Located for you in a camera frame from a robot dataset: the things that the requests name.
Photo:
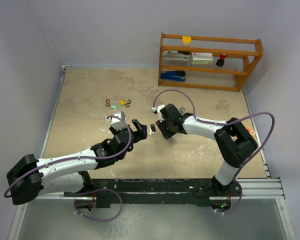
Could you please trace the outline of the black tag key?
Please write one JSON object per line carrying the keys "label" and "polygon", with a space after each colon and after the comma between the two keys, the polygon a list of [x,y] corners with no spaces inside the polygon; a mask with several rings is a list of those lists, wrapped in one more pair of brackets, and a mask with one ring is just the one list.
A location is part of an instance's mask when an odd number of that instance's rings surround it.
{"label": "black tag key", "polygon": [[154,124],[150,125],[149,135],[152,136],[156,133],[156,127]]}

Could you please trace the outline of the green tag key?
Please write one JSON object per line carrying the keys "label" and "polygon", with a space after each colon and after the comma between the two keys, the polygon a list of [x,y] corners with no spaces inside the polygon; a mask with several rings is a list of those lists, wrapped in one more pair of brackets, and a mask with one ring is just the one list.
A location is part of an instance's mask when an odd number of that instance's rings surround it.
{"label": "green tag key", "polygon": [[119,106],[115,104],[111,104],[109,107],[114,110],[117,110],[119,108]]}

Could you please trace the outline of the yellow tag key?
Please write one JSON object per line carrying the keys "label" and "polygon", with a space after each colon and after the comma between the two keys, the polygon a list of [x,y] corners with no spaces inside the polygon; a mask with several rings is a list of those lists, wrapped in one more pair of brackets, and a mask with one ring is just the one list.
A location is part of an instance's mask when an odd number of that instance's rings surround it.
{"label": "yellow tag key", "polygon": [[126,101],[125,101],[124,99],[121,99],[119,102],[120,102],[120,104],[121,104],[122,106],[125,106],[125,105],[126,105]]}

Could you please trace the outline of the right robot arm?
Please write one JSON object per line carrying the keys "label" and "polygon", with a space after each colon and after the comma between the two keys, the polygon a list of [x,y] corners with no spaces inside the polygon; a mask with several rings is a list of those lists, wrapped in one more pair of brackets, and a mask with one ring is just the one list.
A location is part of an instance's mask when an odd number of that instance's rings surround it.
{"label": "right robot arm", "polygon": [[158,115],[155,124],[166,140],[175,134],[185,134],[216,141],[223,157],[223,163],[212,183],[212,190],[218,196],[223,196],[230,190],[230,183],[239,168],[258,148],[245,126],[241,122],[233,123],[236,118],[228,121],[197,118],[192,113],[181,114],[171,103],[153,107],[152,112]]}

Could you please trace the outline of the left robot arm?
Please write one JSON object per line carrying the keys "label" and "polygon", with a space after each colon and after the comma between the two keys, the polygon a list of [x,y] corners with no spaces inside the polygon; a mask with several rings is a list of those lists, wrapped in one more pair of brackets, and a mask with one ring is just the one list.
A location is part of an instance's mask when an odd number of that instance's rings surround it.
{"label": "left robot arm", "polygon": [[23,156],[7,173],[8,189],[5,198],[13,205],[28,203],[38,196],[71,192],[88,196],[93,191],[88,172],[114,165],[131,152],[134,144],[148,137],[148,127],[133,119],[133,131],[126,123],[112,123],[112,138],[106,138],[80,152],[55,157],[35,158],[33,154]]}

